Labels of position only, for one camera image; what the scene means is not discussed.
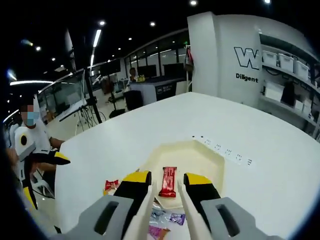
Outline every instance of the white table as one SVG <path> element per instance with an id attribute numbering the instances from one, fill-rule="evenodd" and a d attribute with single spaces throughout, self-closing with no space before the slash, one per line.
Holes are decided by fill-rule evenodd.
<path id="1" fill-rule="evenodd" d="M 250 212 L 266 234 L 289 238 L 313 209 L 320 187 L 318 142 L 260 110 L 190 92 L 112 118 L 61 146 L 71 160 L 56 170 L 62 231 L 102 196 L 106 180 L 134 172 L 160 144 L 192 136 L 218 140 L 255 160 L 250 170 L 226 160 L 221 196 Z M 179 229 L 179 239 L 187 239 L 186 224 Z"/>

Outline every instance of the face mask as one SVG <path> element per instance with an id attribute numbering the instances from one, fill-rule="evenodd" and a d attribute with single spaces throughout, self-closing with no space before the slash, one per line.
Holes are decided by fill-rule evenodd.
<path id="1" fill-rule="evenodd" d="M 33 126 L 36 123 L 36 120 L 39 118 L 40 112 L 33 112 L 33 111 L 28 111 L 27 112 L 27 120 L 26 120 L 26 125 L 27 126 Z"/>

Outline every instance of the computer screen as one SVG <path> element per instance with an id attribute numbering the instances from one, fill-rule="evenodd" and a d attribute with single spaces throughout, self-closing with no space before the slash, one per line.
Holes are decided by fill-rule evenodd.
<path id="1" fill-rule="evenodd" d="M 183 78 L 186 76 L 183 63 L 174 63 L 163 65 L 164 75 L 171 78 Z"/>
<path id="2" fill-rule="evenodd" d="M 139 66 L 138 75 L 144 75 L 145 78 L 152 78 L 157 76 L 157 67 L 156 65 L 149 65 L 149 66 Z"/>

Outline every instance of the red candy bar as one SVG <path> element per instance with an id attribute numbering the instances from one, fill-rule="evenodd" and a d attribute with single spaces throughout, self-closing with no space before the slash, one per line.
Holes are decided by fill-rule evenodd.
<path id="1" fill-rule="evenodd" d="M 104 190 L 105 191 L 107 191 L 107 190 L 109 190 L 109 189 L 111 189 L 111 187 L 113 186 L 113 185 L 118 185 L 119 184 L 119 180 L 115 180 L 115 181 L 105 181 L 105 187 L 104 187 Z"/>
<path id="2" fill-rule="evenodd" d="M 163 168 L 162 190 L 159 192 L 160 197 L 175 198 L 175 170 L 176 166 L 166 166 Z"/>

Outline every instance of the black ceiling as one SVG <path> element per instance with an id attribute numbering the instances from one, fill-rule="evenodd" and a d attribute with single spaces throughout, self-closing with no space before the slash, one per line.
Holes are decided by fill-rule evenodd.
<path id="1" fill-rule="evenodd" d="M 189 0 L 55 1 L 46 2 L 45 6 L 24 2 L 19 6 L 8 6 L 7 12 L 11 14 L 3 21 L 6 27 L 3 33 L 6 34 L 2 38 L 8 41 L 5 45 L 7 69 L 12 69 L 18 80 L 56 80 L 68 72 L 54 70 L 60 65 L 70 66 L 65 50 L 67 29 L 74 47 L 76 66 L 80 69 L 90 64 L 100 20 L 104 20 L 106 25 L 102 27 L 94 63 L 113 59 L 112 55 L 114 58 L 124 57 L 160 36 L 187 28 L 188 16 L 207 11 L 217 15 L 246 14 L 272 18 L 299 29 L 315 45 L 318 35 L 313 26 L 318 22 L 314 19 L 317 10 L 307 2 L 312 3 L 308 0 L 303 3 L 271 0 L 271 4 L 266 5 L 263 0 L 198 0 L 198 5 L 191 7 Z M 156 22 L 156 27 L 150 27 L 150 21 Z M 23 39 L 34 45 L 21 44 Z M 36 46 L 40 46 L 41 51 L 36 51 Z M 42 87 L 36 86 L 33 91 Z M 6 94 L 12 92 L 18 96 L 26 89 L 13 88 L 10 87 Z"/>

